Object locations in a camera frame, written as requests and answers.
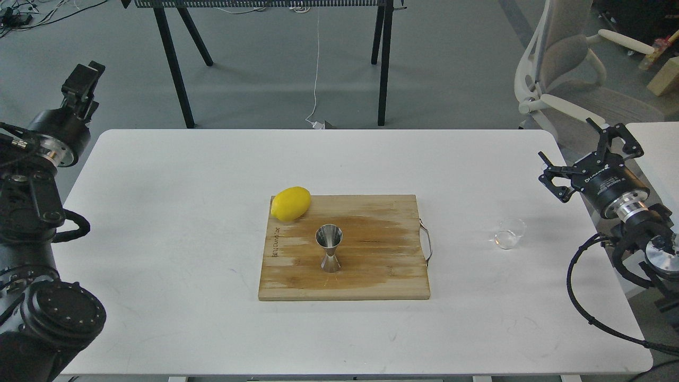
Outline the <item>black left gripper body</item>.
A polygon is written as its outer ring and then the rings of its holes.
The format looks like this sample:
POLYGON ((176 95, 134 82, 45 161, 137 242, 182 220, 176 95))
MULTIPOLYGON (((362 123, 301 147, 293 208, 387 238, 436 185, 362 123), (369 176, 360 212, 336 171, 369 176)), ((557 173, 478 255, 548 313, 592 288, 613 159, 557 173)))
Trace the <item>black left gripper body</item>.
POLYGON ((76 165, 91 139, 90 121, 65 106, 42 111, 28 126, 37 135, 37 155, 54 167, 76 165))

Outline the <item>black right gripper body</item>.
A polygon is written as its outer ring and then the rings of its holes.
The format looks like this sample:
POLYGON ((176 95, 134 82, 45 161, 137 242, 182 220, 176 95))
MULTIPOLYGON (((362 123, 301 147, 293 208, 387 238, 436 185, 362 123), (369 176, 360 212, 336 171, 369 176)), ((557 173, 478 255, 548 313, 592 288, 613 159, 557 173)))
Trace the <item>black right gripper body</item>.
POLYGON ((574 189, 584 194, 604 219, 627 220, 643 209, 650 189, 626 167, 619 154, 590 154, 574 163, 574 189))

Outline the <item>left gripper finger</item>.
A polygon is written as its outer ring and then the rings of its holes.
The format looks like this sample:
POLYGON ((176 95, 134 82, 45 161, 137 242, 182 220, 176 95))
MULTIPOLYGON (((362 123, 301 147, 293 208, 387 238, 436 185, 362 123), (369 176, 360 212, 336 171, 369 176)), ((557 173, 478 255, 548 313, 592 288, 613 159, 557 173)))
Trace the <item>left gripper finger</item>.
POLYGON ((97 84, 105 71, 105 66, 91 60, 87 67, 90 69, 90 78, 86 87, 86 104, 88 107, 91 107, 94 104, 95 87, 97 87, 97 84))
POLYGON ((93 68, 78 64, 61 87, 64 96, 62 107, 70 109, 73 113, 87 112, 93 99, 93 77, 93 68))

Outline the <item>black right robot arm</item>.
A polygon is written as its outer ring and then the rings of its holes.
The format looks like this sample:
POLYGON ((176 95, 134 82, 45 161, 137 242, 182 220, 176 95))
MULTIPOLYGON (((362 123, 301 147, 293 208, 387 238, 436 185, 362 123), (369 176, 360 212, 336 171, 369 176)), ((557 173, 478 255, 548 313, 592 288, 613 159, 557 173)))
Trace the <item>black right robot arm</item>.
POLYGON ((638 287, 657 288, 669 302, 677 301, 667 283, 677 281, 677 236, 672 230, 672 212, 657 203, 647 205, 650 189, 629 169, 626 162, 643 156, 640 143, 624 124, 610 126, 600 119, 585 118, 599 135, 596 150, 571 166, 545 162, 539 181, 553 196, 567 203, 581 193, 604 220, 618 219, 610 235, 597 233, 585 241, 572 257, 567 270, 567 293, 571 303, 588 324, 601 331, 650 350, 677 355, 677 347, 633 338, 592 316, 577 300, 572 274, 585 250, 594 244, 613 249, 611 263, 617 273, 638 287))

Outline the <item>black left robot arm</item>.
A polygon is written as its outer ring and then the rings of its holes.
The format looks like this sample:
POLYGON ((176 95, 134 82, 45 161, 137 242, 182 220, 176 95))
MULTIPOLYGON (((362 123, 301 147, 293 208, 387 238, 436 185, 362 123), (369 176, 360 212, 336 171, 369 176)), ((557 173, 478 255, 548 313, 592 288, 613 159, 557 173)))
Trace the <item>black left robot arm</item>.
POLYGON ((102 303, 63 281, 53 245, 83 237, 90 223, 63 208, 55 177, 75 165, 99 106, 94 89, 105 67, 77 65, 62 85, 60 107, 27 128, 2 123, 1 378, 52 381, 102 332, 102 303))

